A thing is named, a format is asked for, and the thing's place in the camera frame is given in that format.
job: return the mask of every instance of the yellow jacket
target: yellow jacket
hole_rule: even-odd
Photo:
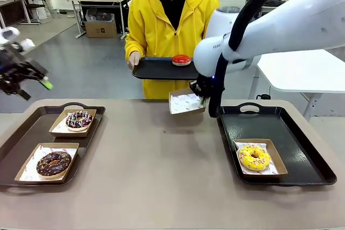
[[[142,57],[193,57],[202,40],[219,0],[186,0],[177,31],[164,13],[160,0],[132,0],[129,9],[129,34],[126,38],[126,60],[133,51]],[[169,92],[189,87],[187,81],[143,80],[147,99],[168,99]]]

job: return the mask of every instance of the cardboard box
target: cardboard box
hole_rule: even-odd
[[[172,104],[172,97],[177,97],[177,96],[181,96],[181,95],[188,95],[188,94],[194,94],[193,91],[190,88],[184,88],[184,89],[180,89],[174,92],[170,92],[169,93],[169,110],[170,110],[170,114],[171,115],[185,115],[185,114],[196,114],[196,113],[203,113],[206,110],[206,102],[199,108],[197,109],[186,109],[185,111],[176,113],[175,111],[173,111],[173,104]]]
[[[21,180],[21,176],[24,173],[24,170],[27,166],[27,164],[29,163],[29,161],[31,159],[33,159],[32,157],[34,156],[34,154],[36,153],[37,149],[42,146],[43,148],[52,148],[52,149],[75,149],[74,155],[72,156],[72,161],[70,163],[70,165],[68,166],[68,168],[66,169],[64,175],[62,176],[62,178],[58,178],[58,179],[40,179],[40,180]],[[30,154],[30,156],[27,158],[27,160],[25,161],[25,163],[23,164],[23,166],[21,167],[21,169],[19,170],[19,172],[17,173],[16,177],[15,177],[15,181],[20,183],[20,184],[47,184],[47,183],[63,183],[66,179],[66,176],[71,168],[71,165],[73,164],[73,161],[75,159],[75,157],[77,156],[78,153],[78,147],[79,147],[79,143],[41,143],[38,144],[35,149],[32,151],[32,153]],[[41,157],[38,157],[35,160],[35,164],[37,164],[37,162],[42,159],[44,157],[44,155],[42,155]],[[36,171],[36,168],[34,169],[35,171],[29,172],[30,173],[35,173],[37,175],[39,175]]]
[[[85,22],[86,35],[90,38],[116,38],[116,22]]]
[[[86,131],[82,132],[77,132],[77,131],[69,131],[67,133],[57,133],[53,132],[53,129],[64,119],[67,117],[68,113],[75,113],[80,110],[85,110],[89,112],[92,115],[92,121],[90,123],[90,126],[86,129]],[[86,137],[87,133],[90,130],[90,127],[94,121],[95,115],[96,115],[97,110],[92,110],[92,109],[65,109],[59,117],[55,120],[53,125],[50,127],[49,133],[52,134],[54,137]]]
[[[246,177],[279,177],[282,175],[287,174],[286,167],[281,160],[281,157],[279,156],[279,153],[277,152],[273,142],[269,139],[263,139],[263,138],[242,138],[238,140],[233,140],[233,142],[240,142],[240,143],[262,143],[266,144],[266,150],[268,154],[270,155],[275,168],[277,169],[278,174],[277,175],[260,175],[260,174],[255,174],[255,175],[247,175],[245,174]]]

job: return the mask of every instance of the yellow icing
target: yellow icing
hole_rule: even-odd
[[[253,171],[262,171],[266,169],[271,161],[267,151],[258,145],[246,145],[238,151],[238,157],[241,163]]]

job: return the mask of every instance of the tray handle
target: tray handle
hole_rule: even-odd
[[[259,108],[259,111],[255,111],[255,110],[241,111],[241,109],[243,107],[246,107],[246,106],[255,106],[255,107]],[[245,102],[245,103],[241,103],[240,105],[234,107],[234,109],[236,109],[238,113],[242,113],[242,114],[259,114],[261,111],[263,111],[263,109],[265,109],[265,107],[255,103],[255,102]]]
[[[90,109],[91,108],[90,106],[87,106],[87,105],[80,103],[80,102],[68,102],[68,103],[64,103],[61,106],[56,106],[56,107],[57,108],[66,108],[67,106],[72,106],[72,105],[81,106],[81,107],[83,107],[83,109]]]

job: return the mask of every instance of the red object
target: red object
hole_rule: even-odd
[[[189,58],[187,55],[176,55],[172,58],[172,63],[176,66],[185,66],[191,63],[191,58]]]

